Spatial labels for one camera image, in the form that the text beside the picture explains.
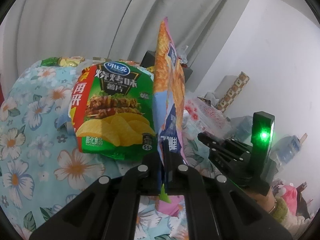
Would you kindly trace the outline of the person's right hand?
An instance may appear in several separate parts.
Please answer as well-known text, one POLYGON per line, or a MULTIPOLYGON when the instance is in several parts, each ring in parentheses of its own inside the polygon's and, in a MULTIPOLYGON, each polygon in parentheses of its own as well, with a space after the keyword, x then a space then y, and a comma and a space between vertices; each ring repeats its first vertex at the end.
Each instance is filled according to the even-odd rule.
POLYGON ((251 190, 244 190, 244 192, 254 199, 266 212, 271 213, 275 209, 277 201, 271 188, 269 188, 267 195, 262 195, 251 190))

